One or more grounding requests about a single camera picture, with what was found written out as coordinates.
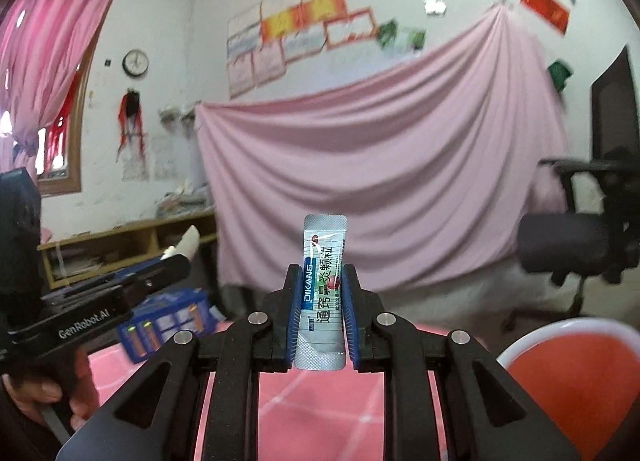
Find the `person's left hand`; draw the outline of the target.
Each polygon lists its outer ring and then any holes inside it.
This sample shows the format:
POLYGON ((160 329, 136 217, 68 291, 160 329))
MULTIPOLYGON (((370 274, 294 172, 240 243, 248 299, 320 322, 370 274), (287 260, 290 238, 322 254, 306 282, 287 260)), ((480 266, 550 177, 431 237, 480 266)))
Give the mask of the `person's left hand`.
MULTIPOLYGON (((99 393, 93 382, 89 356, 84 348, 76 351, 75 373, 77 385, 70 396, 70 426, 77 431, 100 407, 99 393)), ((63 398, 63 391, 55 381, 37 375, 23 377, 21 381, 12 379, 9 374, 1 377, 2 387, 23 415, 41 425, 44 420, 39 405, 57 403, 63 398)))

